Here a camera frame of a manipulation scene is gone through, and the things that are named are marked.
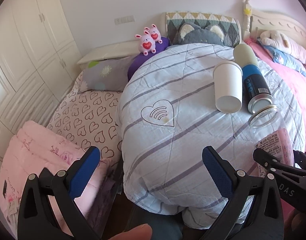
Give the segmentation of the operator thumb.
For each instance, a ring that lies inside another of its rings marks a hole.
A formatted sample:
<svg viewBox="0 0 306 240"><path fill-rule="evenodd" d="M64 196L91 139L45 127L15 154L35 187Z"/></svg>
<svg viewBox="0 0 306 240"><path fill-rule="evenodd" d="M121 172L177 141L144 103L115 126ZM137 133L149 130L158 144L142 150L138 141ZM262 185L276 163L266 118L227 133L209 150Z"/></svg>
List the operator thumb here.
<svg viewBox="0 0 306 240"><path fill-rule="evenodd" d="M152 228L149 224L139 225L129 231L121 232L110 238L110 240L150 240Z"/></svg>

